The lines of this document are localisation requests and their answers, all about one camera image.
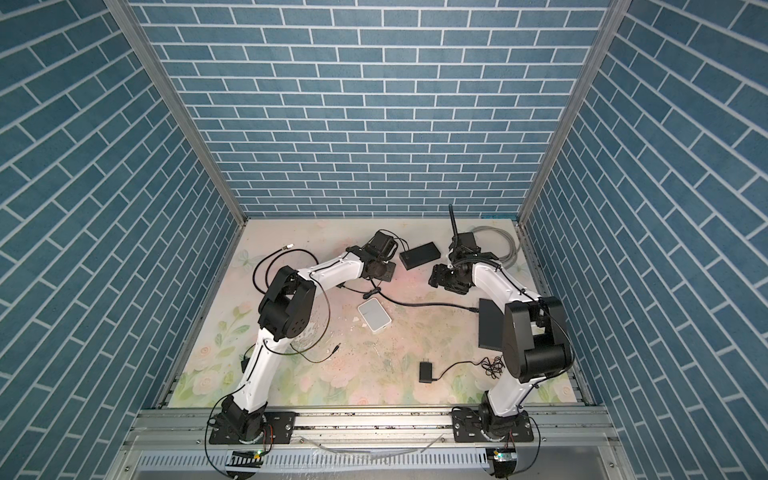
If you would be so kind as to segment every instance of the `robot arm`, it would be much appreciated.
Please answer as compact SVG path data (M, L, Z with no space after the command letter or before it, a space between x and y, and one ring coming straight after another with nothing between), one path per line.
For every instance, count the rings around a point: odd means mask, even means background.
M529 392L539 382L562 374L572 363L565 311L557 298L542 297L515 285L496 255L481 252L473 233L458 232L451 206L449 212L453 227L450 265L435 265L429 284L462 295L476 286L504 314L501 335L506 368L484 395L479 409L483 430L503 436ZM544 332L534 335L532 323Z
M237 390L224 399L215 417L218 428L243 443L260 438L270 384L291 341L309 324L315 297L355 278L389 282L395 269L389 260L395 250L395 239L377 232L364 246L349 247L327 262L277 271L259 304L258 342Z
M233 395L234 402L242 410L254 412L266 405L269 385L283 357L280 354L285 353L293 339L306 328L314 299L322 296L324 290L360 278L363 267L364 262L357 255L347 252L310 268L293 270L285 266L277 272L273 281L275 288L270 286L259 305L259 339L253 348L243 378L237 385L238 389L242 389ZM294 280L297 282L297 288L293 294L297 308L289 311L284 307L290 307L292 302L285 304L281 301L277 288L292 275L298 277Z

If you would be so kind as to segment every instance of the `table surface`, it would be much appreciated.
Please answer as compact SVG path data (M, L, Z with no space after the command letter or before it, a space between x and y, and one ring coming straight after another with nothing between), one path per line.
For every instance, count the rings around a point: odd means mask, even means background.
M489 225L515 236L510 220L457 220L459 231ZM378 229L387 229L405 238L411 248L434 241L444 256L451 241L451 224L442 219L344 219L344 220L251 220L246 225L213 305L196 338L192 353L174 389L168 406L189 408L212 406L221 396L237 387L241 377L243 354L257 342L257 307L262 295L251 284L251 273L265 255L286 243L306 248L320 262L341 254L346 247L362 246ZM477 233L483 251L499 256L508 252L506 241L494 232ZM382 283L387 296L403 302L450 302L477 306L483 292L472 288L460 296L432 288L427 279L432 265L445 259L406 270L399 256L391 283ZM258 281L263 285L260 268ZM290 253L275 262L271 276L282 265L294 268L313 265L305 253ZM523 253L508 272L524 286L533 281ZM362 279L347 282L356 290L369 290ZM283 359L270 387L272 406L344 406L344 405L451 405L478 403L482 393L495 380L478 366L463 364L449 370L438 382L419 383L419 362L433 363L437 376L447 366L460 360L475 360L499 353L478 348L478 316L466 310L444 307L403 307L380 296L390 323L373 333L362 320L357 307L364 301L358 293L340 288L327 291L331 303L328 332L306 356L325 358L337 344L339 350L329 360L313 364L301 356ZM318 338L327 320L327 305L320 294L315 298L313 314L305 332L293 345L301 349ZM527 402L574 402L567 375L548 380L528 397Z

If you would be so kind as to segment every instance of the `blue brick wall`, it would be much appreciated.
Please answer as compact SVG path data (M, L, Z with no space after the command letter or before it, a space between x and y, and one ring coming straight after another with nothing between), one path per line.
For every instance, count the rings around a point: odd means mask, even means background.
M131 2L248 215L477 217L517 213L609 0L255 3Z
M101 0L0 2L0 478L104 475L235 225Z
M768 478L767 26L634 0L528 225L638 478Z

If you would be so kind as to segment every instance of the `mounting plate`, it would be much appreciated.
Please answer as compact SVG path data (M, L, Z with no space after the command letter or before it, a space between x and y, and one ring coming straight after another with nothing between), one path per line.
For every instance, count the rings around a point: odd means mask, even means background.
M461 409L451 412L453 424L453 441L456 443L475 442L503 442L490 437L482 431L480 415L475 410ZM518 417L511 424L510 431L515 442L533 442L533 430L531 423L524 415Z
M296 422L296 413L294 412L266 412L264 413L267 425L272 426L273 436L272 443L276 445L283 445L290 443L291 435L293 434L293 425ZM214 429L208 443L211 445L261 445L263 443L260 436L253 444L240 443L237 439L234 439L227 435L224 429Z

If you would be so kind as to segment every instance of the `gray cable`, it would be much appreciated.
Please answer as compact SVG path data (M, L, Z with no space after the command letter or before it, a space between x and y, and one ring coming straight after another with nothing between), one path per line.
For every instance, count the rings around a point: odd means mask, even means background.
M330 453L336 453L340 455L369 455L371 460L380 460L384 458L391 458L396 457L398 455L404 455L406 453L413 453L413 452L419 452L423 453L426 449L433 446L435 443L437 443L438 440L442 438L442 434L432 440L429 445L424 447L423 449L420 449L419 447L416 447L414 449L403 449L403 450L385 450L385 451L376 451L376 450L362 450L362 449L331 449L329 447L323 446L319 444L318 442L314 442L310 439L305 439L304 437L300 437L304 442L310 443L314 446L316 446L318 449L325 450L326 452Z
M502 266L505 269L509 268L512 265L515 265L515 262L518 261L518 252L520 251L520 247L522 245L517 245L517 242L515 242L515 238L512 236L512 234L509 233L507 230L502 230L501 228L482 225L480 227L475 227L470 231L472 233L476 233L476 232L485 232L487 230L498 233L499 235L504 237L505 240L507 240L507 243L509 243L509 253L507 253L503 257L499 257L498 261L502 263Z

